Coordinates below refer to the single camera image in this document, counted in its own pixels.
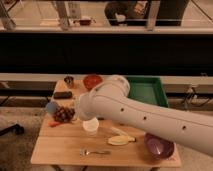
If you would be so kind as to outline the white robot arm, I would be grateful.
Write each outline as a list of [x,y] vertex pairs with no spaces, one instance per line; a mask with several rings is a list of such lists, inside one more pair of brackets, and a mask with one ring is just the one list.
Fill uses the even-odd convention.
[[82,121],[101,116],[213,157],[213,116],[136,101],[129,91],[124,76],[111,75],[76,98],[76,114]]

